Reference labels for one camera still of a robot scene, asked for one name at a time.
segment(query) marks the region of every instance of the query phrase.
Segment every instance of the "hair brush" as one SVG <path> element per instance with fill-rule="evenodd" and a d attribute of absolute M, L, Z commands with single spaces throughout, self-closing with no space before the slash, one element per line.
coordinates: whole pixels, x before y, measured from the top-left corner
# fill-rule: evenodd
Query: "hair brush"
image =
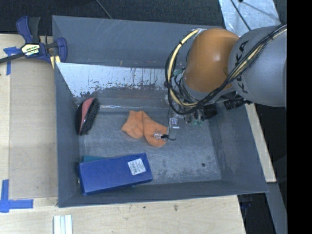
<path fill-rule="evenodd" d="M 86 99 L 76 112 L 76 131 L 79 135 L 87 135 L 98 114 L 99 102 L 95 97 Z"/>

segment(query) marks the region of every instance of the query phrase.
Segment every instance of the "bin floor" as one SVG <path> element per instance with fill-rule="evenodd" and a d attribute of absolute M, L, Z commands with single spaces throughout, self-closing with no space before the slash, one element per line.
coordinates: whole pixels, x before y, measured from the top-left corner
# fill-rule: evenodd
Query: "bin floor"
<path fill-rule="evenodd" d="M 168 125 L 168 109 L 144 111 L 156 122 Z M 123 112 L 100 110 L 89 134 L 79 138 L 80 155 L 114 157 L 146 153 L 154 178 L 148 184 L 221 179 L 207 122 L 199 127 L 186 124 L 181 118 L 176 140 L 169 140 L 164 146 L 156 148 L 148 144 L 144 137 L 134 139 L 121 130 L 128 115 L 129 109 Z"/>

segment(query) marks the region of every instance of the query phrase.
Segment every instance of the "white label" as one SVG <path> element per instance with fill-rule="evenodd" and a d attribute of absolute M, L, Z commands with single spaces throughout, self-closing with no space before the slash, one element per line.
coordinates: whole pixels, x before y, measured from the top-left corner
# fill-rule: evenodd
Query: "white label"
<path fill-rule="evenodd" d="M 132 175 L 141 174 L 146 171 L 143 161 L 140 158 L 128 162 L 128 166 L 130 168 Z"/>

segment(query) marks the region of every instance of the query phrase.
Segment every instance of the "orange cloth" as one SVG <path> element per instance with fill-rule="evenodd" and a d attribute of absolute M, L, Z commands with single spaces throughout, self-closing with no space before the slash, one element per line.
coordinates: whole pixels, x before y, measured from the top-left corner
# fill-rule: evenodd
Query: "orange cloth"
<path fill-rule="evenodd" d="M 152 120 L 144 111 L 130 110 L 129 117 L 121 129 L 133 138 L 144 136 L 147 142 L 154 147 L 166 144 L 164 139 L 156 139 L 154 134 L 167 134 L 167 127 Z"/>
<path fill-rule="evenodd" d="M 130 110 L 129 117 L 121 129 L 132 138 L 142 138 L 144 136 L 143 111 Z"/>

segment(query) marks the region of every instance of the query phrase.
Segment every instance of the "gray bin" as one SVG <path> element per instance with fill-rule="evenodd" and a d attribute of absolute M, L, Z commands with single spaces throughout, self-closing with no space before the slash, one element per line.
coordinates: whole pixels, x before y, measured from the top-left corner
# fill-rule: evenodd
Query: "gray bin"
<path fill-rule="evenodd" d="M 55 67 L 58 206 L 174 200 L 267 192 L 245 107 L 218 114 L 202 127 L 180 119 L 175 141 L 150 146 L 121 131 L 129 110 L 144 110 L 167 126 L 164 65 L 177 43 L 199 25 L 53 17 L 53 37 L 68 43 L 67 63 Z M 177 64 L 185 65 L 190 40 Z M 75 132 L 77 106 L 96 96 L 102 107 L 86 136 Z M 146 152 L 153 181 L 83 196 L 77 164 L 83 155 Z"/>

